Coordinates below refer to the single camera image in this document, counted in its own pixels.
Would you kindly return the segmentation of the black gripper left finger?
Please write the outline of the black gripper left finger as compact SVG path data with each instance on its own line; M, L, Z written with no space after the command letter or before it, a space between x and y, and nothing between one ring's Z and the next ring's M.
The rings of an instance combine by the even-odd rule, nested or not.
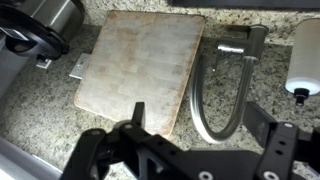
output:
M137 102L134 107L132 122L141 128L145 127L145 103Z

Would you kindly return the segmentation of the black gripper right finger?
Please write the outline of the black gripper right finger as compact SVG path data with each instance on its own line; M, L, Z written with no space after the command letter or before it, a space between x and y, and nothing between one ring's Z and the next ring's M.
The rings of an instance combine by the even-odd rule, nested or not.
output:
M247 101L243 115L243 124L257 143L262 148L265 148L277 126L277 121L256 102Z

